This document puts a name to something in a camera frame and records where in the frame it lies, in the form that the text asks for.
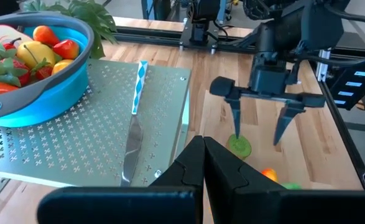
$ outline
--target strawberry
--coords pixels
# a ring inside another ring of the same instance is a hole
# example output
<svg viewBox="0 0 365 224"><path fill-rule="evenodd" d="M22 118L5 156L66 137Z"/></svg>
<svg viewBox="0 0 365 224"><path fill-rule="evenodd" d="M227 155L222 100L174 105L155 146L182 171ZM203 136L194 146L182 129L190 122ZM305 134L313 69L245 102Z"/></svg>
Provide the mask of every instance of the strawberry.
<svg viewBox="0 0 365 224"><path fill-rule="evenodd" d="M30 71L29 68L22 62L12 59L12 63L14 64L14 68L22 68L22 69L26 69L27 72L21 76L18 77L21 86L25 86L28 84L29 80L30 80Z"/></svg>
<svg viewBox="0 0 365 224"><path fill-rule="evenodd" d="M29 82L30 71L20 61L5 58L0 61L0 83L21 87Z"/></svg>
<svg viewBox="0 0 365 224"><path fill-rule="evenodd" d="M33 71L32 75L35 75L35 77L38 80L43 80L44 78L48 78L48 77L51 76L52 67L51 66L43 66L43 67L39 68L37 71L36 70L32 70L32 71Z"/></svg>
<svg viewBox="0 0 365 224"><path fill-rule="evenodd" d="M16 58L16 49L14 46L13 48L11 47L11 43L0 44L0 60L4 58Z"/></svg>
<svg viewBox="0 0 365 224"><path fill-rule="evenodd" d="M28 53L30 53L30 55L32 56L32 58L35 60L35 62L37 64L30 71L31 75L35 75L35 77L38 80L43 80L44 78L50 77L51 76L51 73L52 73L52 67L49 66L50 63L47 62L47 59L46 58L43 58L43 60L41 62L38 62L37 59L32 54L32 52L29 50L29 48L27 48L26 46L25 46L25 48L28 51Z"/></svg>

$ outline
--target green plant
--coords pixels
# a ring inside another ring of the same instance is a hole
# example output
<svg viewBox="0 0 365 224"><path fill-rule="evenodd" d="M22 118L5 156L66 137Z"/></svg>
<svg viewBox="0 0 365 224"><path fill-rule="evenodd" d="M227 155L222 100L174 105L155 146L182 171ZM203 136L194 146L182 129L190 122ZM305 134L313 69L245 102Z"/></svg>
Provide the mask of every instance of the green plant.
<svg viewBox="0 0 365 224"><path fill-rule="evenodd" d="M116 25L113 17L109 12L94 0L64 0L68 3L68 7L61 5L60 1L57 1L52 6L47 6L41 0L31 0L23 2L23 11L56 11L63 15L71 16L85 21L94 31L94 44L91 49L91 58L101 58L105 54L103 52L103 46L101 38L110 41L115 44L117 41L114 38L112 32L117 32Z"/></svg>

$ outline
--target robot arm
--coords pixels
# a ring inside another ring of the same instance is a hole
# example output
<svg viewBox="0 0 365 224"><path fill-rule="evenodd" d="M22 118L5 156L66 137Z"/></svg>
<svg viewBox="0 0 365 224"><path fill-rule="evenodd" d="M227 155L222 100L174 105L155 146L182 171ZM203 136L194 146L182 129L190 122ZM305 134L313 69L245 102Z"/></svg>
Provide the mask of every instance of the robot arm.
<svg viewBox="0 0 365 224"><path fill-rule="evenodd" d="M234 86L233 80L218 77L213 80L210 93L225 98L234 115L235 132L239 136L240 102L242 96L283 101L285 107L278 118L274 144L277 144L289 125L305 107L324 107L322 95L285 93L287 85L298 82L302 60L325 64L352 66L364 63L333 61L317 57L317 52L337 45L344 33L342 18L364 21L365 17L343 12L350 0L245 0L246 14L252 19L270 19L259 25L242 40L228 42L235 47L256 46L247 87ZM287 62L293 62L291 70Z"/></svg>

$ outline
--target knife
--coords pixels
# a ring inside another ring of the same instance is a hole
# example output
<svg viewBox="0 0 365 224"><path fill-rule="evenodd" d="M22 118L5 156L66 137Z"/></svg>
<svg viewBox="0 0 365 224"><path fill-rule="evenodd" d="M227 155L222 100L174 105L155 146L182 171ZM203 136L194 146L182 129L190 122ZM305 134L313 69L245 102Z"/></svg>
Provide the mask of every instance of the knife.
<svg viewBox="0 0 365 224"><path fill-rule="evenodd" d="M134 98L132 101L130 128L127 135L126 155L124 156L124 165L121 174L121 187L130 186L132 177L134 176L135 168L137 166L139 152L141 151L143 131L139 124L137 110L142 89L144 88L147 66L147 61L139 62Z"/></svg>

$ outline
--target yellow lemon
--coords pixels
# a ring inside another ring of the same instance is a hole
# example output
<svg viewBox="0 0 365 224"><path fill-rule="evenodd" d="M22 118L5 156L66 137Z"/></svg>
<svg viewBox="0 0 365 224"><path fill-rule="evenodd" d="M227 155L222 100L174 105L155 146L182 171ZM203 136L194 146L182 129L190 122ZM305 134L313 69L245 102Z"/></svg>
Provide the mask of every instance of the yellow lemon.
<svg viewBox="0 0 365 224"><path fill-rule="evenodd" d="M46 59L51 67L55 64L55 55L51 48L38 41L22 43L16 50L16 57L22 59L30 69L33 69L43 59Z"/></svg>
<svg viewBox="0 0 365 224"><path fill-rule="evenodd" d="M62 69L66 68L69 64L71 64L73 62L73 60L70 60L70 59L65 59L65 60L61 60L59 61L58 63L56 63L54 66L53 66L53 69L52 69L52 74L56 74L57 72L61 71Z"/></svg>

